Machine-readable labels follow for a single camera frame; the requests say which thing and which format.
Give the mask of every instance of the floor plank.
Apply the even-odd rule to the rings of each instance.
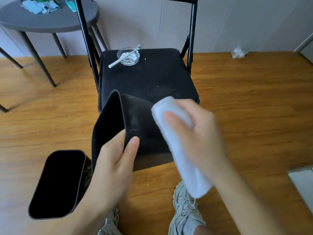
[[[0,234],[41,234],[53,221],[33,221],[27,208],[45,159],[59,149],[91,155],[97,90],[86,56],[43,58],[56,88],[32,58],[17,60],[23,70],[0,59],[0,103],[10,109],[0,113]],[[313,165],[313,65],[290,52],[195,54],[192,79],[236,168],[290,234],[311,234],[313,216],[286,172]],[[122,232],[167,234],[179,181],[174,163],[135,172],[119,205]],[[213,231],[239,234],[214,188],[198,207]]]

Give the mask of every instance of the clear glass dish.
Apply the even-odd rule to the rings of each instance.
[[[123,54],[127,54],[131,51],[134,51],[134,50],[135,50],[135,48],[130,48],[130,47],[122,48],[117,52],[117,58],[119,59],[121,56],[123,56]],[[122,60],[121,64],[123,64],[125,66],[135,65],[136,63],[138,63],[139,57],[140,57],[140,54],[139,54],[138,50],[136,50],[134,53],[129,55],[126,59]]]

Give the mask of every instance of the clear plastic bag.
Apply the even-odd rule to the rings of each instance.
[[[243,59],[245,56],[247,56],[248,52],[243,51],[240,46],[235,48],[231,54],[233,55],[233,59]]]

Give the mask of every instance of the hand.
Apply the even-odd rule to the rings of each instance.
[[[105,218],[131,185],[139,138],[133,137],[125,150],[124,143],[122,130],[102,146],[89,188],[80,202],[96,216]]]
[[[190,129],[170,111],[165,113],[166,121],[178,135],[188,159],[214,183],[216,173],[225,170],[229,163],[216,117],[193,100],[176,102],[190,115],[194,128]]]

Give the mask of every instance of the gray sneaker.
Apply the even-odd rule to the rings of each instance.
[[[168,235],[182,235],[184,225],[189,217],[192,218],[188,220],[188,222],[190,221],[192,223],[188,225],[189,227],[194,227],[195,229],[198,225],[205,226],[205,222],[197,209],[197,201],[190,196],[185,183],[182,181],[179,182],[174,191],[173,205],[175,215],[170,223]]]
[[[118,219],[118,208],[115,206],[104,220],[103,227],[99,230],[98,235],[123,235],[117,227]]]

